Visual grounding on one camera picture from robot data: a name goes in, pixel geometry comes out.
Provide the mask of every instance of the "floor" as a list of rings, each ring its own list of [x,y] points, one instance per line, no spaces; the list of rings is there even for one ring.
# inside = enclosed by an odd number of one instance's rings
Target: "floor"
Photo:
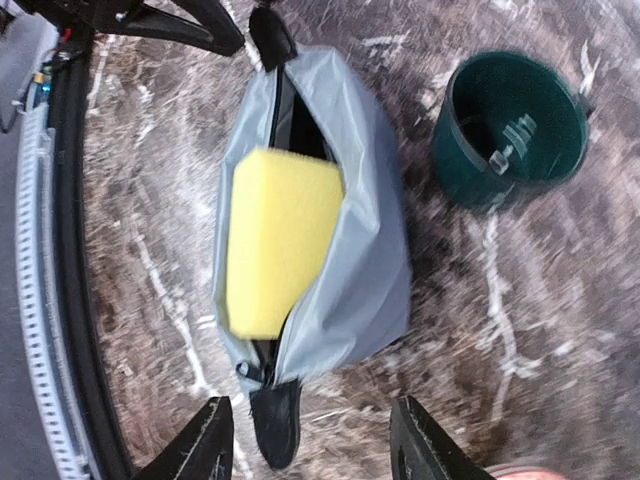
[[[246,27],[252,2],[228,0]],[[161,41],[98,38],[86,213],[101,341],[136,463],[209,395],[230,395],[237,478],[389,479],[389,401],[412,394],[481,464],[640,478],[640,7],[633,0],[300,0],[295,38],[337,47],[401,145],[412,330],[305,387],[295,464],[271,473],[211,316],[217,174],[253,73]],[[429,170],[444,87],[479,50],[558,69],[596,106],[584,167],[528,206],[477,217]]]

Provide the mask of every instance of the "black frame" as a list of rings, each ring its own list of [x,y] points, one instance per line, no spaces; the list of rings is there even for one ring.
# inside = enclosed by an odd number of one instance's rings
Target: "black frame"
[[[84,237],[83,146],[94,31],[74,29],[81,52],[52,78],[48,126],[56,130],[53,249],[58,302],[70,375],[95,468],[104,480],[134,473],[102,365]]]

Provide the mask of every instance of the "bucket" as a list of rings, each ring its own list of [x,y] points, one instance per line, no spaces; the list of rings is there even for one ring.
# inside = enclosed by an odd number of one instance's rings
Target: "bucket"
[[[475,55],[447,86],[431,147],[436,178],[478,211],[541,195],[582,165],[590,113],[552,69],[514,52]]]

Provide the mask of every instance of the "zipper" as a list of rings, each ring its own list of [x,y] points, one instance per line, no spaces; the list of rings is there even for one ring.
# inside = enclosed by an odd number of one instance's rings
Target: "zipper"
[[[269,147],[273,147],[276,142],[276,133],[278,131],[278,120],[280,118],[280,103],[282,102],[282,81],[284,75],[284,67],[280,66],[276,70],[276,98],[273,105],[273,118],[271,121],[271,132],[269,133]]]
[[[273,147],[276,141],[276,134],[278,132],[278,124],[280,119],[280,104],[282,103],[282,87],[283,87],[284,67],[279,66],[276,69],[276,95],[273,105],[273,116],[271,119],[271,131],[269,132],[269,147]],[[273,351],[268,352],[265,355],[265,349],[263,345],[260,345],[258,341],[252,341],[253,349],[258,357],[258,366],[251,364],[244,360],[236,365],[236,373],[241,377],[253,380],[261,384],[262,388],[270,388],[275,382],[275,362],[278,358],[278,352],[280,350],[280,339],[282,338],[282,332],[278,340],[269,341],[268,347]]]

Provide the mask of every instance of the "sponge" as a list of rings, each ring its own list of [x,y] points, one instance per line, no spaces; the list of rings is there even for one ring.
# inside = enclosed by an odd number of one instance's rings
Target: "sponge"
[[[235,168],[227,258],[229,329],[280,337],[287,315],[322,270],[344,190],[337,165],[255,149]]]

